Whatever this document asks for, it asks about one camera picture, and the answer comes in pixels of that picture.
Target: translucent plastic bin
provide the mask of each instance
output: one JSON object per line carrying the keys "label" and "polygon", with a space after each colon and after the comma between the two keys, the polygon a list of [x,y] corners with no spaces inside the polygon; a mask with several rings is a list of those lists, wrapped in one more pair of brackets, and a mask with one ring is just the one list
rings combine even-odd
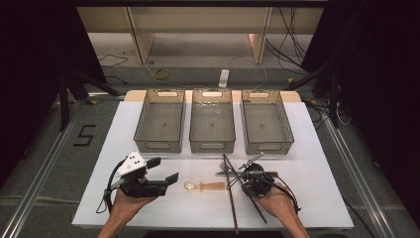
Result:
{"label": "translucent plastic bin", "polygon": [[192,153],[233,153],[235,124],[229,89],[194,89],[189,141]]}
{"label": "translucent plastic bin", "polygon": [[287,154],[294,138],[278,90],[243,90],[246,153]]}
{"label": "translucent plastic bin", "polygon": [[185,90],[148,90],[134,136],[139,151],[180,153],[184,114]]}

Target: wrist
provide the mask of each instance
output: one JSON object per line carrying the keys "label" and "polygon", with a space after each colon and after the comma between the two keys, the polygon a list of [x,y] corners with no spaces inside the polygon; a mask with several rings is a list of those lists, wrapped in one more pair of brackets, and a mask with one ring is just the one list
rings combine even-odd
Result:
{"label": "wrist", "polygon": [[284,228],[291,234],[293,238],[307,238],[309,237],[305,227],[300,221],[299,217],[294,215],[282,216],[281,219],[277,217]]}

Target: white tabletop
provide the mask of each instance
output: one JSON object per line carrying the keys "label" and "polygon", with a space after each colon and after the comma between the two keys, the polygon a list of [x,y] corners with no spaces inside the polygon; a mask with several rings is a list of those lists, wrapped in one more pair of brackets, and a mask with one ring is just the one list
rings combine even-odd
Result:
{"label": "white tabletop", "polygon": [[[108,211],[97,214],[103,190],[115,166],[133,151],[138,151],[133,140],[142,110],[142,102],[121,102],[114,117],[99,159],[72,221],[82,227],[100,227]],[[337,188],[330,167],[322,151],[304,103],[284,103],[294,136],[294,144],[287,155],[264,156],[258,161],[266,171],[277,171],[297,197],[302,207],[299,217],[306,228],[350,229],[352,219]],[[168,187],[166,196],[161,196],[145,206],[128,226],[143,229],[194,229],[227,230],[234,228],[229,192],[227,190],[194,190],[184,188],[186,181],[226,181],[215,177],[220,172],[222,155],[192,154],[189,149],[189,121],[191,104],[187,99],[182,153],[159,155],[160,166],[149,170],[148,179],[163,180],[179,173],[178,182]],[[241,110],[234,102],[236,128],[235,151],[227,155],[234,167],[239,167],[252,156],[245,154]],[[145,159],[156,155],[142,154]],[[271,230],[281,227],[278,220],[262,214],[263,223],[250,199],[241,191],[240,185],[232,187],[238,226],[241,230]]]}

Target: chopstick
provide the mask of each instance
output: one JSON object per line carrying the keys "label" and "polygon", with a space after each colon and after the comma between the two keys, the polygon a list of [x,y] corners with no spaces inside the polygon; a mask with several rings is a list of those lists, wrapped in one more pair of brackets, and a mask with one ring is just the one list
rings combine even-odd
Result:
{"label": "chopstick", "polygon": [[[228,159],[225,155],[223,155],[224,157],[223,157],[223,161],[224,161],[224,163],[225,163],[225,165],[227,165],[226,164],[226,160]],[[228,172],[227,171],[225,171],[225,173],[226,173],[226,180],[227,180],[227,182],[228,182],[228,184],[230,184],[231,182],[230,182],[230,180],[229,180],[229,175],[228,175]],[[231,187],[228,185],[228,188],[229,188],[229,197],[231,198],[231,207],[232,207],[232,215],[234,216],[234,223],[235,223],[235,233],[238,235],[239,234],[239,230],[238,230],[238,222],[237,222],[237,219],[236,219],[236,212],[235,212],[235,204],[234,204],[234,198],[233,198],[233,196],[232,196],[232,189],[231,189]]]}
{"label": "chopstick", "polygon": [[[241,178],[238,176],[237,172],[235,171],[234,167],[232,166],[231,162],[229,161],[228,157],[225,154],[223,154],[223,159],[225,161],[225,165],[226,165],[226,161],[229,163],[229,166],[232,169],[232,172],[235,174],[236,178],[241,183],[241,185],[243,185],[244,183],[241,181]],[[263,216],[263,213],[260,211],[260,209],[257,206],[257,204],[253,201],[253,199],[250,196],[249,196],[249,198],[250,198],[251,202],[253,203],[254,207],[256,208],[257,212],[259,213],[260,217],[262,218],[262,221],[264,223],[266,223],[265,217]]]}

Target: human hand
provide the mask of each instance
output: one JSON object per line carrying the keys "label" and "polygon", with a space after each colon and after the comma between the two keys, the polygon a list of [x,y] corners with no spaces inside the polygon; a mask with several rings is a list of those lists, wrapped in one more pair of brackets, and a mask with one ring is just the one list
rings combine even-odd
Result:
{"label": "human hand", "polygon": [[[276,182],[275,184],[284,190],[289,191],[282,183]],[[276,217],[293,237],[309,237],[305,227],[294,210],[292,200],[282,190],[272,186],[265,196],[253,196],[252,199],[260,204],[266,212]]]}
{"label": "human hand", "polygon": [[114,205],[111,210],[110,218],[129,222],[133,217],[148,203],[154,201],[154,197],[134,198],[127,196],[121,189],[117,190]]}
{"label": "human hand", "polygon": [[133,198],[126,196],[119,188],[115,196],[111,214],[98,235],[98,238],[116,237],[126,224],[148,203],[154,201],[154,197]]}

